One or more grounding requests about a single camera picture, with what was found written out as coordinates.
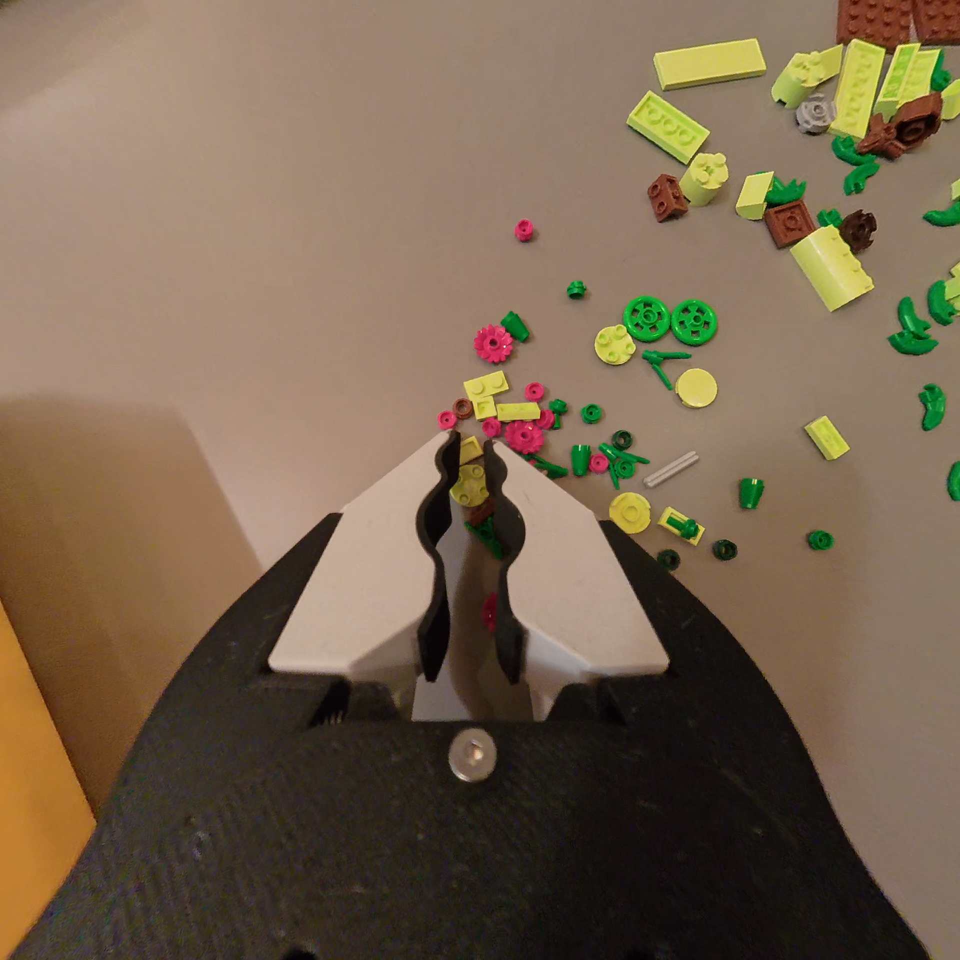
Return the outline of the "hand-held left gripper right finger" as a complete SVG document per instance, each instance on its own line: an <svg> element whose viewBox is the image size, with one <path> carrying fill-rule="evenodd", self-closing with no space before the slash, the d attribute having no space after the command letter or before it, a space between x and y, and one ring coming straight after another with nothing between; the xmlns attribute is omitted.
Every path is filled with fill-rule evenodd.
<svg viewBox="0 0 960 960"><path fill-rule="evenodd" d="M618 527L503 442L486 441L484 458L503 548L496 654L507 680L526 684L534 720L566 687L665 673L666 649L607 537Z"/></svg>

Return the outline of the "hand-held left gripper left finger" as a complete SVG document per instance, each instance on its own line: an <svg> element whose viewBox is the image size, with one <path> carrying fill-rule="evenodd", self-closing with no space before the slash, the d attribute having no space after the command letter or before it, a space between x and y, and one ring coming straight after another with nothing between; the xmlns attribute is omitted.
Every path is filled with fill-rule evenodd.
<svg viewBox="0 0 960 960"><path fill-rule="evenodd" d="M333 515L270 653L272 672L377 684L401 717L414 718L418 679L437 679L450 644L438 545L459 467L460 434L441 431Z"/></svg>

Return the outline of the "lime round studded plate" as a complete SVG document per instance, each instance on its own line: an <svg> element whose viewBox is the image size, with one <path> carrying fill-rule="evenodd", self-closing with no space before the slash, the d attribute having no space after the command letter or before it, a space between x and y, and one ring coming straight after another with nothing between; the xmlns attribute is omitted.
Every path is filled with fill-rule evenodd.
<svg viewBox="0 0 960 960"><path fill-rule="evenodd" d="M462 464L449 493L453 501L462 507L473 509L480 506L490 495L485 468L478 462Z"/></svg>
<svg viewBox="0 0 960 960"><path fill-rule="evenodd" d="M628 328L618 323L601 328L594 339L594 352L606 365L620 366L628 362L637 351L637 342Z"/></svg>

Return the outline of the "lime round jumper plate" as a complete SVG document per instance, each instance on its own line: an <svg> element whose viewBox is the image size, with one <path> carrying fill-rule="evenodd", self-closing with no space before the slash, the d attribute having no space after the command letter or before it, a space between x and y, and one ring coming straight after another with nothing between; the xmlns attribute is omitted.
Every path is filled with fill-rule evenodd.
<svg viewBox="0 0 960 960"><path fill-rule="evenodd" d="M608 518L629 535L642 533L651 523L651 504L634 491L622 491L608 506Z"/></svg>

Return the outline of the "grey bar piece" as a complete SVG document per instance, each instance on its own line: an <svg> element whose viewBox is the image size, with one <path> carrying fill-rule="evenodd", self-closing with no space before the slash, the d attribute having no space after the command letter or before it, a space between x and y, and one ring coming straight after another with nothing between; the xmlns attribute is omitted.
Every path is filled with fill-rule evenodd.
<svg viewBox="0 0 960 960"><path fill-rule="evenodd" d="M700 456L696 451L688 451L645 476L642 484L648 490L655 489L695 466L699 460Z"/></svg>

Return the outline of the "small lime tile pieces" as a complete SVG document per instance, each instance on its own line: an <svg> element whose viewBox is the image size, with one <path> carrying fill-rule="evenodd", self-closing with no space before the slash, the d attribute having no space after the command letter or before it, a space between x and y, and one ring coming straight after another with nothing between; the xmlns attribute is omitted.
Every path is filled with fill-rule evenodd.
<svg viewBox="0 0 960 960"><path fill-rule="evenodd" d="M651 353L643 354L646 359L689 358L689 354L681 353ZM499 436L498 430L503 425L510 426L504 433L511 448L527 461L532 462L538 469L547 473L554 467L539 456L543 445L542 434L548 429L540 426L546 413L558 416L558 412L566 411L566 407L559 400L552 401L549 410L542 409L539 401L543 398L544 388L539 382L531 383L525 389L526 401L522 403L500 403L495 397L509 389L505 374L496 372L474 378L463 383L467 398L472 401L474 412L478 420L483 422L484 430L489 437ZM587 404L582 408L582 419L586 423L597 422L602 414L597 404ZM612 440L609 444L600 444L597 451L592 452L589 445L574 445L571 450L571 464L576 475L585 475L585 472L603 472L610 474L613 481L618 482L621 476L633 475L636 464L647 463L639 456L628 455L629 438ZM760 478L744 478L739 485L739 502L742 509L754 509L760 502L764 490L764 482ZM682 539L691 546L697 546L704 534L704 527L696 520L680 513L673 508L666 508L657 522L660 527L672 535ZM817 551L827 551L834 547L834 535L824 530L814 530L807 535L809 547ZM714 554L721 560L732 559L737 554L737 547L727 541L714 544Z"/></svg>

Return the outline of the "lime round smooth tile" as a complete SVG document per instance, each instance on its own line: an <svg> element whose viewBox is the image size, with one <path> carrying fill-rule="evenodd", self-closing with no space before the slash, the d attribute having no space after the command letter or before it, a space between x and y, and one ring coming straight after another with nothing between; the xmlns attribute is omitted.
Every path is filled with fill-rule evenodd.
<svg viewBox="0 0 960 960"><path fill-rule="evenodd" d="M716 401L718 384L709 371L692 367L676 379L674 391L683 406L689 409L704 409Z"/></svg>

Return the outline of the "small pink flower pieces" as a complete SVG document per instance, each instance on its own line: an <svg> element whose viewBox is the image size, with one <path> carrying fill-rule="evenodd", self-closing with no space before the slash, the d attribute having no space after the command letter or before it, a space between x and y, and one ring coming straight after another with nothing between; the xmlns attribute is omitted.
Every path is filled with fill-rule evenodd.
<svg viewBox="0 0 960 960"><path fill-rule="evenodd" d="M461 464L485 457L483 489L472 503L492 503L492 512L469 524L491 525L499 545L496 635L505 642L599 645L596 623L603 614L624 613L633 594L594 513L557 485L566 468L541 457L557 419L541 407L543 386L529 385L524 401L500 411L509 384L499 367L528 336L516 313L477 331L474 352L493 370L464 383L465 396L438 414L438 428L450 432L474 416L487 439L485 447L462 452Z"/></svg>

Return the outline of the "small green stud pieces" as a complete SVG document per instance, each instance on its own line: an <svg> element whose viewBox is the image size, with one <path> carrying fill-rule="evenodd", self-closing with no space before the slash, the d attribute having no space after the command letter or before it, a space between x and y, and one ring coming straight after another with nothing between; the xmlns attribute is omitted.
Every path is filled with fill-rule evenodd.
<svg viewBox="0 0 960 960"><path fill-rule="evenodd" d="M526 325L526 323L524 322L524 320L520 317L519 314L516 313L516 311L510 311L510 312L508 312L508 313L502 318L502 320L501 320L500 323L488 324L488 325L486 325L486 326L481 327L480 329L478 329L478 331L477 331L477 333L476 333L476 335L475 335L475 337L474 337L474 352L475 352L475 354L476 354L479 358L483 359L483 360L486 361L487 363L494 364L494 365L496 365L496 364L501 364L501 363L503 363L506 359L509 358L509 356L511 355L511 353L512 353L512 351L513 351L514 345L515 345L516 343L526 342L526 341L529 339L529 336L530 336L530 330L529 330L529 327L528 327L528 326ZM637 345L639 345L639 344L642 343L642 342L637 341L637 340L634 340L634 341L636 342ZM651 354L654 354L654 353L656 353L656 354L688 354L688 358L646 359L646 358L644 358L643 354L646 354L647 352L649 352L649 353L651 353ZM688 353L688 352L684 352L684 351L663 351L663 350L654 350L654 349L649 349L649 348L648 348L648 349L644 349L644 350L642 351L641 357L642 357L643 361L650 366L651 370L653 370L653 371L656 372L656 375L657 375L658 378L660 379L661 383L665 386L665 388L666 388L668 391L673 392L673 393L675 394L675 396L676 396L676 393L675 393L674 390L673 390L673 386L674 386L675 383L672 382L672 381L670 380L670 378L665 374L664 369L663 369L663 365L664 365L664 363L665 363L666 361L672 361L672 360L674 360L674 359L690 359L690 358L691 358L691 354ZM546 414L543 416L543 419L539 422L539 425L540 425L541 427L546 426L546 427L548 427L548 429L545 430L545 431L541 434L542 438L544 438L544 433L545 433L545 432L549 432L549 431L551 431L552 429L555 429L555 428L559 425L559 421L560 421L561 418L566 414L566 411L567 411L568 407L567 407L567 405L566 405L564 402L562 402L559 398L555 398L554 400L550 401L549 406L546 407L546 408L541 406L542 400L540 400L540 401L538 402L538 405L539 405L539 407L540 407L541 409L549 410L549 409L550 409L550 406L551 406L551 402L556 402L556 401L560 401L560 403L563 404L563 406L564 406L566 409L565 409L565 411L563 411L563 412L558 412L558 415L556 415L556 416L552 415L551 413L546 413ZM598 406L602 409L603 412L602 412L600 418L599 418L597 421L592 422L592 423L589 423L589 422L585 422L585 421L582 419L581 411L582 411L582 409L583 409L585 406L587 406L587 405L588 405L588 404L584 405L584 406L581 408L581 410L580 410L580 418L581 418L582 422L583 422L584 424L587 424L587 425L592 425L592 424L597 424L597 423L599 423L599 422L603 419L603 417L604 417L604 411L603 411L603 408L602 408L600 405L598 405ZM504 437L504 433L505 433L508 429L510 429L510 426L512 426L512 425L503 424L503 425L500 427L500 429L497 431L497 433L499 433L500 436L503 436L503 437ZM629 445L628 445L628 455L632 454L633 456L638 456L638 457L642 458L642 457L641 457L640 455L638 455L638 454L630 453L630 449L632 448L632 443L633 443L633 434L630 433L630 432L627 431L627 430L619 430L619 431L614 432L614 433L611 435L611 438L610 438L610 441L609 441L609 442L607 442L607 443L599 443L599 444L597 445L597 448L598 448L600 445L610 444L611 441L614 441L614 442L616 442L616 441L621 441L621 442L622 442L622 440L627 439L627 438L629 438L629 440L628 440L628 443L629 443ZM589 447L591 448L591 453L593 453L594 451L597 451L597 448L596 448L596 450L593 450L592 447L591 447L589 444L585 444L585 446L589 446ZM563 466L561 466L561 465L559 465L559 464L552 463L552 462L547 462L547 461L540 455L540 453L538 453L538 456L539 456L540 458L542 458L543 461L545 461L547 464L549 464L549 465L550 465L551 467L553 467L554 469L553 469L553 470L550 470L549 472L547 472L546 470L544 470L544 469L542 469L542 468L538 468L537 466L535 466L533 462L529 462L529 461L527 461L525 458L524 458L524 459L526 460L527 463L531 464L531 465L534 466L537 470L539 470L539 471L542 472L543 474L547 475L548 477L564 477L564 476L567 476L567 475L569 474L569 472L567 471L567 469L566 469L565 467L563 467ZM573 468L573 464L572 464L572 463L571 463L571 468L572 468L572 471L573 471L574 475L576 475L576 476L586 476L587 474L607 474L607 475L610 477L611 482L613 483L613 486L614 486L617 490L620 490L619 481L620 481L621 479L629 479L630 477L635 476L635 472L636 472L636 469L637 469L637 466L638 466L638 465L645 465L645 464L648 464L648 463L649 463L649 461L648 461L647 459L645 459L645 458L642 458L642 459L643 459L643 460L646 460L647 462L637 463L637 464L635 465L635 467L632 469L632 472L631 472L632 475L629 475L629 476L621 476L621 477L618 478L618 482L614 481L614 479L612 478L611 474L609 474L608 472L606 472L606 470L603 470L602 472L601 472L601 471L597 471L597 472L585 471L585 472L584 472L584 475L576 475L575 472L574 472L574 468ZM728 543L730 543L730 544L732 544L732 545L735 545L735 547L736 547L736 554L735 554L735 556L734 556L733 558L721 559L721 558L716 557L716 555L714 554L714 549L715 549L714 545L716 545L716 544L718 544L718 543L722 543L722 542L728 542ZM724 561L724 562L730 561L730 560L732 560L732 559L735 559L735 558L738 556L738 546L737 546L735 543L733 543L732 541L728 540L728 539L720 539L720 540L716 541L716 542L714 543L714 545L711 547L713 556L714 556L716 559L720 560L720 561ZM658 558L659 558L659 561L660 561L664 566L666 566L666 569L667 569L667 570L676 570L676 569L678 568L678 566L680 565L680 562L681 562L681 561L680 561L680 558L679 558L679 555L677 554L677 552L676 552L675 550L666 550L666 551L663 551L663 552L661 552L661 553L659 554Z"/></svg>

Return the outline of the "green wheel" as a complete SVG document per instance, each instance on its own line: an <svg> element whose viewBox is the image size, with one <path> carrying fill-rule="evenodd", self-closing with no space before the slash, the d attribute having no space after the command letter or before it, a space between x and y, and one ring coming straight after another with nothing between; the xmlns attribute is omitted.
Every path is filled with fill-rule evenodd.
<svg viewBox="0 0 960 960"><path fill-rule="evenodd" d="M625 306L623 325L634 340L654 343L670 331L671 310L656 296L639 295Z"/></svg>
<svg viewBox="0 0 960 960"><path fill-rule="evenodd" d="M671 312L670 328L685 346L699 347L714 339L717 332L714 307L697 298L684 299Z"/></svg>

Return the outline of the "yellow storage bin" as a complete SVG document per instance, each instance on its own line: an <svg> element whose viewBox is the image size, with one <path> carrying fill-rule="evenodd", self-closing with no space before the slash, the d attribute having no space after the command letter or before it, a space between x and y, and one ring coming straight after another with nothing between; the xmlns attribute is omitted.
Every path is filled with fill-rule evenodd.
<svg viewBox="0 0 960 960"><path fill-rule="evenodd" d="M75 866L90 804L6 611L1 611L1 957Z"/></svg>

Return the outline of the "scattered green leaf pieces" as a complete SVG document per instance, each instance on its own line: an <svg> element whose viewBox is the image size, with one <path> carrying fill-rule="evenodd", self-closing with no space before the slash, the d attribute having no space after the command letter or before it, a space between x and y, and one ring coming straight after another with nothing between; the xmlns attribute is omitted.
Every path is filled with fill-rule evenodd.
<svg viewBox="0 0 960 960"><path fill-rule="evenodd" d="M846 196L862 192L870 177L880 171L879 154L876 152L858 152L858 143L851 136L835 136L831 143L834 156L850 165L850 171L844 179ZM803 183L791 180L783 184L775 175L773 186L767 193L767 213L774 213L786 206L785 203L774 206L776 199L788 198L791 201L802 199L805 189ZM958 226L958 180L951 185L951 203L943 209L925 211L922 219L938 228ZM821 297L824 305L831 311L846 306L859 296L873 289L873 282L862 269L854 253L856 234L854 227L841 229L842 218L835 209L822 210L818 214L819 226L798 244L791 253L804 275ZM899 330L888 337L893 349L901 355L922 356L931 353L939 342L931 335L931 321L939 326L948 327L958 322L958 264L952 271L952 279L938 280L927 290L927 311L929 319L917 313L916 305L910 296L903 297L896 306ZM940 426L946 413L946 395L936 385L924 386L919 395L923 406L922 429L930 431ZM841 438L830 419L822 415L804 427L824 459L833 461L848 452L849 445ZM944 486L949 498L958 502L958 461L954 462L946 475Z"/></svg>

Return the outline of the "brown square plate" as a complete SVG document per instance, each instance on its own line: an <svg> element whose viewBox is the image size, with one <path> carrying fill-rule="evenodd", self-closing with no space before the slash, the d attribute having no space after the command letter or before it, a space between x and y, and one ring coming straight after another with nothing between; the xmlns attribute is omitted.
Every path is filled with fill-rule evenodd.
<svg viewBox="0 0 960 960"><path fill-rule="evenodd" d="M792 246L819 229L802 198L767 206L763 222L778 250Z"/></svg>

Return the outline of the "grey round plate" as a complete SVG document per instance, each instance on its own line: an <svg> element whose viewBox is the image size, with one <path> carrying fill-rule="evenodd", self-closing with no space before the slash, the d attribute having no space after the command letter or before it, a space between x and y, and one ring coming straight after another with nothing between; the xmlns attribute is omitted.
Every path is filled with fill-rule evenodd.
<svg viewBox="0 0 960 960"><path fill-rule="evenodd" d="M834 124L837 107L834 99L825 93L810 94L795 109L798 131L805 136L818 137Z"/></svg>

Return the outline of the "pile of lime bricks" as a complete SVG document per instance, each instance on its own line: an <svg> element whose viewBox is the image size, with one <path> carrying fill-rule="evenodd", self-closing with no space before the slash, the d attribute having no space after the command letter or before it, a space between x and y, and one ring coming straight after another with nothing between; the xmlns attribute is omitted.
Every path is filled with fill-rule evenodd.
<svg viewBox="0 0 960 960"><path fill-rule="evenodd" d="M920 42L897 45L884 78L881 78L882 67L886 61L884 50L863 39L853 39L846 44L839 43L824 51L794 54L776 77L771 88L771 97L775 105L791 111L794 117L798 105L810 94L821 92L831 97L836 104L837 116L830 129L822 134L831 137L830 148L835 137L850 136L858 143L866 136L873 114L880 113L888 121L904 104L932 91L942 94L941 128L943 123L958 118L958 78L954 78L945 68L944 53L942 48L924 47ZM655 77L664 93L758 79L765 72L765 57L756 38L654 54ZM707 143L710 132L662 95L647 91L628 115L627 126L666 155L685 165L680 177L666 174L679 181L680 189L688 202L687 213L708 206L721 188L726 186L730 168L725 154L701 150ZM847 175L852 169L851 165L835 156L833 150L831 152L837 160L846 164ZM882 169L882 161L894 162L879 156L879 171L876 174ZM867 180L865 187L875 175ZM774 176L784 185L789 185L791 181L804 184L801 198L811 214L807 204L806 181L796 178L785 181L775 171L760 171L747 175L743 180L734 207L737 217L765 225L763 214L767 209L767 193L773 186ZM821 211L816 218L811 214L818 227L820 224L817 218ZM849 214L839 212L839 217L843 219ZM862 265L859 255L856 255L856 258ZM862 269L872 281L872 292L875 283L863 266ZM852 302L870 292L859 295ZM823 301L822 303L830 312L844 307L830 310Z"/></svg>

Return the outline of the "brown branch piece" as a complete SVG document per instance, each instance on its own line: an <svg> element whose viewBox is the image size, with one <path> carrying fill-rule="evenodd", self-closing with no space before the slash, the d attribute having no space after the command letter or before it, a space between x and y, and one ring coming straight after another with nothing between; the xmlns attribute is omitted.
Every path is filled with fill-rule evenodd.
<svg viewBox="0 0 960 960"><path fill-rule="evenodd" d="M906 102L888 121L879 112L872 114L866 135L855 146L856 153L896 161L938 132L942 108L942 94L932 91Z"/></svg>

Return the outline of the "brown studded plate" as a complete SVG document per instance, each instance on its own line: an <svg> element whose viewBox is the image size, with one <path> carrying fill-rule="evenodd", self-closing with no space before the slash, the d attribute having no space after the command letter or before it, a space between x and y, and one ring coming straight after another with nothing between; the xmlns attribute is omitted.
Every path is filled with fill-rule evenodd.
<svg viewBox="0 0 960 960"><path fill-rule="evenodd" d="M836 42L870 42L888 52L910 42L911 1L838 1Z"/></svg>
<svg viewBox="0 0 960 960"><path fill-rule="evenodd" d="M912 1L911 8L921 43L959 44L959 1Z"/></svg>

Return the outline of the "brown bracket brick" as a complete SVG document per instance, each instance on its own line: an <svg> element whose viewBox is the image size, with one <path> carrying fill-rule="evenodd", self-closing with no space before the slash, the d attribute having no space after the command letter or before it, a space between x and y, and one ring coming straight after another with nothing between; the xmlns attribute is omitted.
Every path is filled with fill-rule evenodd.
<svg viewBox="0 0 960 960"><path fill-rule="evenodd" d="M689 212L680 182L671 174L660 174L648 187L647 196L658 223L678 219Z"/></svg>

